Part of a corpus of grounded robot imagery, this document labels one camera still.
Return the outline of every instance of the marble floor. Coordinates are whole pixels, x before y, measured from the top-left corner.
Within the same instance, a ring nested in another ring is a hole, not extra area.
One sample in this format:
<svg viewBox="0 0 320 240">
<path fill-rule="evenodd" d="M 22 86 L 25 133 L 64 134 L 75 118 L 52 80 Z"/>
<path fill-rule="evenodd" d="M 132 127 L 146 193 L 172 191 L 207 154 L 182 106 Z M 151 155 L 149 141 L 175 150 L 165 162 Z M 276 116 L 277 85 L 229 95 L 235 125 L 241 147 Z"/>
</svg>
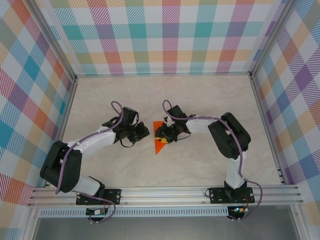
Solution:
<svg viewBox="0 0 320 240">
<path fill-rule="evenodd" d="M 209 134 L 167 144 L 155 154 L 153 121 L 165 117 L 164 99 L 187 114 L 221 116 L 231 112 L 251 136 L 244 175 L 262 185 L 280 184 L 254 94 L 246 75 L 126 76 L 81 78 L 64 141 L 80 139 L 115 117 L 110 102 L 139 112 L 150 135 L 132 148 L 107 146 L 82 161 L 81 173 L 109 187 L 223 185 L 226 159 Z"/>
</svg>

